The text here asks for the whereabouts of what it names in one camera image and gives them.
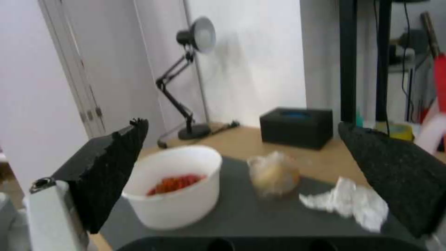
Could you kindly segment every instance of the black desk lamp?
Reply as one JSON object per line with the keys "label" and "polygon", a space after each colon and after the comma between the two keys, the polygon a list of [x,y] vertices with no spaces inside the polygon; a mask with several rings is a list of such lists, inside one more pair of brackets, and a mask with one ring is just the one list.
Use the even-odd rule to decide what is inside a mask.
{"label": "black desk lamp", "polygon": [[[207,124],[192,125],[192,123],[195,122],[193,113],[183,104],[179,103],[172,94],[167,91],[166,86],[194,61],[195,51],[208,53],[214,48],[214,26],[207,17],[200,17],[192,24],[189,30],[178,31],[177,42],[184,47],[185,54],[173,64],[166,73],[156,80],[156,85],[186,119],[186,128],[183,128],[178,132],[178,138],[181,140],[203,138],[211,132],[209,126]],[[177,71],[173,72],[183,61],[186,61],[186,63]]]}

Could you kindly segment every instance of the wooden table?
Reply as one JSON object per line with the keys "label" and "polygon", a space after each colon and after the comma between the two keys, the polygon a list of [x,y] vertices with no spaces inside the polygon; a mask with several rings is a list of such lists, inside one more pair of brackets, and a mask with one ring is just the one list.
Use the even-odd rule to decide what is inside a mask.
{"label": "wooden table", "polygon": [[[272,151],[282,151],[289,156],[308,163],[300,167],[301,174],[304,176],[333,184],[336,183],[339,176],[343,176],[369,187],[355,160],[339,138],[332,139],[320,151],[314,151],[263,143],[260,129],[242,126],[200,141],[181,142],[173,140],[169,142],[170,147],[188,144],[209,146],[216,149],[223,156],[240,160],[246,160],[255,155],[266,155]],[[158,151],[161,150],[157,147],[144,149],[140,154],[140,159]],[[446,154],[438,153],[436,157],[446,163]],[[99,251],[112,250],[100,234],[91,235],[91,237]]]}

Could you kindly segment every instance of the lamp arm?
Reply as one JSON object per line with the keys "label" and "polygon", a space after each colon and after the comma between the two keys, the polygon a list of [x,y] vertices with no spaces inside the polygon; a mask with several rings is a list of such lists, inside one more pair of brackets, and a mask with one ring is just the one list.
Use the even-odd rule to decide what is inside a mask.
{"label": "lamp arm", "polygon": [[[185,109],[185,107],[178,102],[172,94],[167,90],[166,85],[172,81],[174,78],[176,78],[181,72],[183,72],[193,61],[194,61],[194,51],[187,51],[186,54],[184,54],[173,66],[171,66],[166,73],[164,73],[161,77],[159,77],[155,84],[157,85],[158,89],[164,94],[164,96],[173,104],[173,106],[181,113],[181,115],[186,119],[186,128],[188,132],[192,131],[192,114],[188,113]],[[178,69],[176,72],[172,73],[172,71],[184,60],[186,60],[186,64],[183,65],[180,69]]]}

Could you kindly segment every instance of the black box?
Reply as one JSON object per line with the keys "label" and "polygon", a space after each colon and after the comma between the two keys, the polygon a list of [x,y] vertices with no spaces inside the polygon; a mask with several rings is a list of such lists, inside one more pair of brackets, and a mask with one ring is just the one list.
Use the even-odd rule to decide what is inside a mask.
{"label": "black box", "polygon": [[333,137],[333,112],[276,108],[260,117],[262,141],[321,149]]}

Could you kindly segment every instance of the white bowl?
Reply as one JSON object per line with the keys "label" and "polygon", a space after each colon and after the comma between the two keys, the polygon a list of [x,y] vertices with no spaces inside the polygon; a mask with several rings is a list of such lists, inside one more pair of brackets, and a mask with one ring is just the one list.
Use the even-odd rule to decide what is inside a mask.
{"label": "white bowl", "polygon": [[[192,224],[215,206],[220,192],[221,155],[207,146],[185,146],[149,155],[136,162],[124,187],[126,198],[148,228],[170,230]],[[160,195],[146,193],[163,178],[206,175],[189,187]]]}

